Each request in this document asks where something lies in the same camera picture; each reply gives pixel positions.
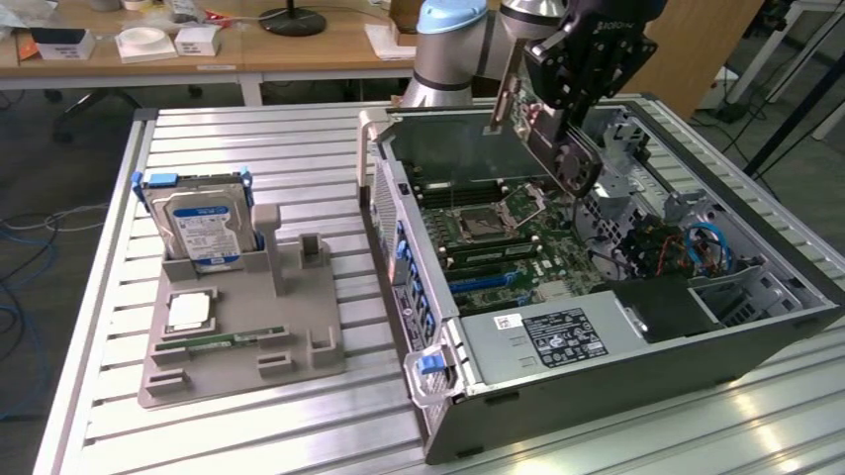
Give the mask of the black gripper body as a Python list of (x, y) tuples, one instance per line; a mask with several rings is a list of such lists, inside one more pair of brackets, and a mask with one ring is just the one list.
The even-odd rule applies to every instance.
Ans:
[(583, 27), (589, 47), (595, 38), (647, 38), (646, 25), (662, 12), (662, 1), (571, 1), (561, 26)]

